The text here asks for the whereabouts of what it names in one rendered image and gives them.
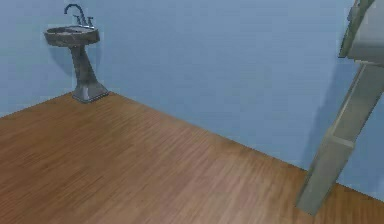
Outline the blue-grey sink faucet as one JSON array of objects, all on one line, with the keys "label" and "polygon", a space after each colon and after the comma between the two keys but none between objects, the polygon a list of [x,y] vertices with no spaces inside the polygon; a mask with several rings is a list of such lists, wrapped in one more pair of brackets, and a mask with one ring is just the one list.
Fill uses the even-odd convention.
[{"label": "blue-grey sink faucet", "polygon": [[70,8],[76,8],[79,12],[78,15],[75,15],[75,18],[77,19],[77,24],[82,27],[88,27],[88,28],[93,28],[94,25],[92,23],[93,17],[85,17],[84,11],[82,7],[78,4],[68,4],[64,8],[64,13],[67,14]]}]

